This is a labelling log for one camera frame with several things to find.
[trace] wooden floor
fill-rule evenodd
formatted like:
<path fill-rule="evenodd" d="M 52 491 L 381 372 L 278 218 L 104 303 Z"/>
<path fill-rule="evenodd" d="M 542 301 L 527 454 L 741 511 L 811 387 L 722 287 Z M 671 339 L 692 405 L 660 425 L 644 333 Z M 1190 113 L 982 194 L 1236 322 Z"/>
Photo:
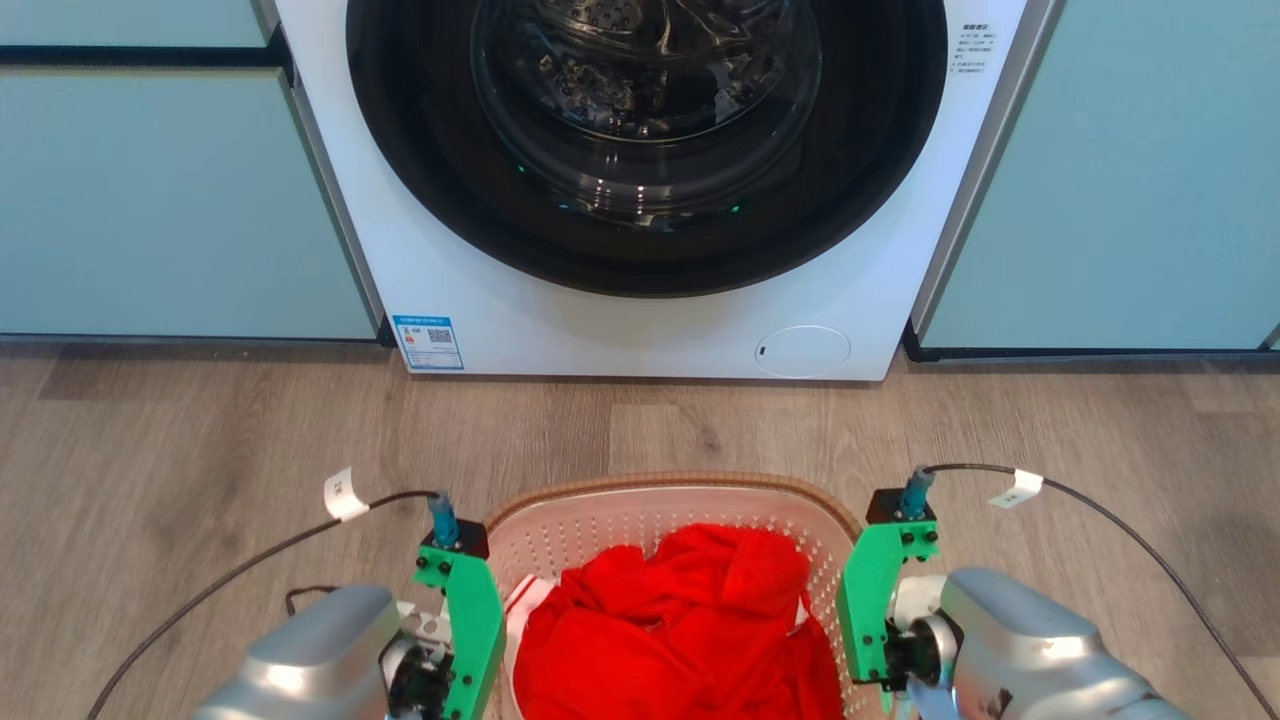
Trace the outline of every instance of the wooden floor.
<path fill-rule="evenodd" d="M 1280 368 L 895 365 L 882 384 L 411 379 L 375 348 L 0 346 L 0 716 L 77 717 L 116 662 L 230 566 L 328 519 L 323 480 L 444 488 L 483 518 L 607 473 L 790 474 L 859 515 L 919 462 L 1043 471 L 1128 519 L 1280 702 Z M 1092 618 L 1197 717 L 1262 717 L 1160 569 L 1046 491 L 940 477 L 941 564 L 988 565 Z M 389 584 L 425 530 L 388 507 L 265 562 L 178 625 L 104 717 L 184 717 L 282 621 L 287 589 Z"/>

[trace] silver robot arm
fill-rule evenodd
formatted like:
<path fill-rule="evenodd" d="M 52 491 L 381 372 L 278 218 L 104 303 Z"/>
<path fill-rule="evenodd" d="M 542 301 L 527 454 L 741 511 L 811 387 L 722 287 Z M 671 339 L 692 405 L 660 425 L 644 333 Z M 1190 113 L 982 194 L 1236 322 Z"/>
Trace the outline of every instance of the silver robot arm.
<path fill-rule="evenodd" d="M 934 707 L 950 694 L 964 720 L 1189 720 L 1107 652 L 1093 623 L 1006 575 L 956 570 L 937 607 L 911 625 L 937 647 Z"/>
<path fill-rule="evenodd" d="M 253 643 L 195 720 L 421 717 L 417 702 L 447 692 L 433 682 L 442 656 L 440 646 L 401 633 L 390 591 L 344 587 Z"/>

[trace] black cable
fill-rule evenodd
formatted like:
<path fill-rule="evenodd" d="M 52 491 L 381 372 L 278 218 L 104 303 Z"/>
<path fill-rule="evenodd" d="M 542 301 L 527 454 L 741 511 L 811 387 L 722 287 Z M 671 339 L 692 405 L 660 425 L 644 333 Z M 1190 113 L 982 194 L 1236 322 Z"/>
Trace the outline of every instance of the black cable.
<path fill-rule="evenodd" d="M 293 598 L 298 597 L 300 594 L 307 594 L 311 592 L 323 592 L 328 594 L 335 589 L 338 589 L 338 585 L 307 585 L 305 588 L 294 588 L 284 593 L 284 612 L 289 618 L 293 618 L 294 615 L 298 614 L 298 609 L 293 606 Z"/>
<path fill-rule="evenodd" d="M 923 471 L 927 474 L 933 474 L 941 470 L 988 470 L 991 473 L 1004 473 L 1006 475 L 1012 475 L 1014 473 L 1018 471 L 1016 469 L 1009 468 L 1006 465 L 988 465 L 986 462 L 943 462 L 940 465 L 929 465 L 924 468 Z M 1183 579 L 1178 575 L 1178 571 L 1174 570 L 1174 566 L 1170 565 L 1169 561 L 1165 560 L 1158 552 L 1156 552 L 1156 548 L 1151 547 L 1151 543 L 1148 543 L 1146 539 L 1143 539 L 1142 536 L 1138 534 L 1138 530 L 1130 528 L 1128 523 L 1117 518 L 1114 512 L 1111 512 L 1110 510 L 1100 505 L 1096 500 L 1088 497 L 1080 491 L 1073 489 L 1057 480 L 1051 480 L 1048 478 L 1043 478 L 1043 484 L 1059 492 L 1066 493 L 1074 497 L 1075 500 L 1079 500 L 1080 502 L 1083 502 L 1084 505 L 1087 505 L 1088 507 L 1091 507 L 1092 510 L 1097 511 L 1100 515 L 1106 518 L 1107 520 L 1111 520 L 1117 528 L 1124 530 L 1125 534 L 1133 538 L 1133 541 L 1138 543 L 1139 547 L 1146 550 L 1147 555 L 1149 555 L 1151 559 L 1155 560 L 1157 565 L 1160 565 L 1160 569 L 1164 570 L 1166 575 L 1169 575 L 1169 579 L 1172 580 L 1175 585 L 1178 585 L 1178 591 L 1183 593 L 1184 598 L 1187 598 L 1187 603 L 1192 606 L 1192 610 L 1196 611 L 1196 616 L 1199 618 L 1201 623 L 1204 625 L 1204 629 L 1208 630 L 1208 634 L 1213 637 L 1213 642 L 1217 643 L 1217 647 L 1222 650 L 1222 655 L 1225 655 L 1228 661 L 1231 662 L 1231 667 L 1235 667 L 1235 671 L 1239 673 L 1240 679 L 1244 680 L 1245 685 L 1248 685 L 1249 692 L 1253 693 L 1253 697 L 1258 701 L 1258 705 L 1261 705 L 1262 710 L 1267 714 L 1267 717 L 1270 717 L 1271 720 L 1280 720 L 1280 716 L 1276 715 L 1275 708 L 1271 707 L 1271 702 L 1268 702 L 1267 697 L 1262 694 L 1262 689 L 1258 688 L 1257 683 L 1253 682 L 1253 678 L 1249 675 L 1249 671 L 1244 669 L 1244 665 L 1240 662 L 1240 659 L 1235 656 L 1235 652 L 1233 652 L 1230 647 L 1228 647 L 1226 641 L 1222 639 L 1222 633 L 1220 633 L 1217 626 L 1213 625 L 1213 621 L 1208 619 L 1208 614 L 1204 612 L 1203 607 L 1201 607 L 1199 601 L 1196 600 L 1194 594 L 1192 594 L 1190 588 L 1188 588 L 1187 583 L 1183 582 Z"/>
<path fill-rule="evenodd" d="M 397 492 L 394 495 L 388 495 L 387 497 L 383 497 L 383 498 L 379 498 L 379 500 L 375 500 L 375 501 L 370 502 L 369 503 L 369 509 L 374 510 L 376 507 L 381 507 L 383 505 L 388 505 L 388 503 L 397 502 L 397 501 L 401 501 L 401 500 L 408 500 L 408 498 L 412 498 L 412 497 L 439 497 L 439 493 L 431 492 L 431 491 L 425 491 L 425 489 L 411 489 L 411 491 L 404 491 L 404 492 Z M 182 607 L 179 607 L 178 611 L 174 612 L 173 615 L 170 615 L 168 620 L 165 620 L 164 623 L 161 623 L 160 626 L 155 629 L 155 632 L 152 632 L 150 635 L 147 635 L 147 638 L 145 641 L 142 641 L 141 643 L 138 643 L 138 647 L 133 648 L 133 652 L 131 652 L 129 656 L 125 657 L 123 662 L 120 662 L 120 666 L 115 669 L 115 673 L 111 674 L 111 678 L 106 682 L 105 685 L 102 685 L 102 692 L 97 693 L 97 700 L 93 701 L 93 707 L 90 708 L 88 715 L 86 716 L 86 720 L 97 720 L 97 716 L 102 712 L 102 707 L 106 705 L 106 698 L 109 698 L 111 696 L 111 691 L 115 689 L 115 685 L 120 684 L 120 679 L 124 678 L 124 674 L 129 671 L 129 667 L 133 667 L 133 664 L 137 662 L 140 657 L 142 657 L 142 653 L 146 652 L 151 646 L 154 646 L 156 643 L 156 641 L 159 641 L 165 633 L 169 632 L 170 628 L 173 628 L 174 625 L 177 625 L 179 620 L 182 620 L 183 618 L 186 618 L 187 614 L 189 614 L 192 610 L 195 610 L 196 606 L 198 606 L 201 602 L 205 602 L 206 600 L 209 600 L 209 596 L 211 596 L 215 592 L 218 592 L 219 589 L 221 589 L 223 585 L 225 585 L 227 583 L 229 583 L 229 582 L 234 580 L 236 578 L 243 575 L 247 570 L 250 570 L 251 568 L 253 568 L 259 562 L 266 560 L 268 557 L 271 557 L 273 555 L 276 555 L 276 553 L 279 553 L 279 552 L 282 552 L 284 550 L 288 550 L 288 548 L 298 544 L 300 542 L 302 542 L 302 541 L 305 541 L 307 538 L 312 538 L 315 536 L 319 536 L 320 533 L 323 533 L 325 530 L 337 528 L 340 524 L 342 524 L 342 520 L 329 520 L 328 523 L 321 523 L 321 524 L 311 528 L 310 530 L 303 530 L 303 532 L 293 536 L 292 538 L 289 538 L 289 539 L 287 539 L 284 542 L 276 543 L 276 544 L 274 544 L 274 546 L 264 550 L 262 552 L 259 552 L 253 557 L 250 557 L 244 562 L 239 564 L 230 573 L 227 573 L 221 578 L 218 578 L 216 580 L 214 580 L 214 584 L 211 584 L 207 588 L 200 591 L 200 593 L 196 594 L 196 597 L 193 597 L 189 601 L 187 601 L 187 605 L 183 605 Z"/>

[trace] red garment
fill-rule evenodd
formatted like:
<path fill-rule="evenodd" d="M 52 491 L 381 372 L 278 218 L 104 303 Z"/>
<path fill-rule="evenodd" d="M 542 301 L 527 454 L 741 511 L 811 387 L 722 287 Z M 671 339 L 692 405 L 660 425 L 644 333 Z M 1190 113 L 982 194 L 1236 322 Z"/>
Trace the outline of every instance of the red garment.
<path fill-rule="evenodd" d="M 529 616 L 515 691 L 526 720 L 838 720 L 840 678 L 786 537 L 682 528 L 652 560 L 605 550 Z"/>

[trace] cabinet door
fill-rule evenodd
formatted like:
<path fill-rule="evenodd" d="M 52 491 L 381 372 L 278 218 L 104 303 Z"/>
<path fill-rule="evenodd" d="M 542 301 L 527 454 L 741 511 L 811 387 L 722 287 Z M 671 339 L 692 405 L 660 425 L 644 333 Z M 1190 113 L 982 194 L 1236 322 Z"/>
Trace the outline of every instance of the cabinet door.
<path fill-rule="evenodd" d="M 261 47 L 257 1 L 0 0 L 0 45 Z"/>
<path fill-rule="evenodd" d="M 1257 348 L 1277 38 L 1276 0 L 1066 3 L 923 345 Z"/>
<path fill-rule="evenodd" d="M 0 69 L 0 333 L 372 338 L 287 92 Z"/>

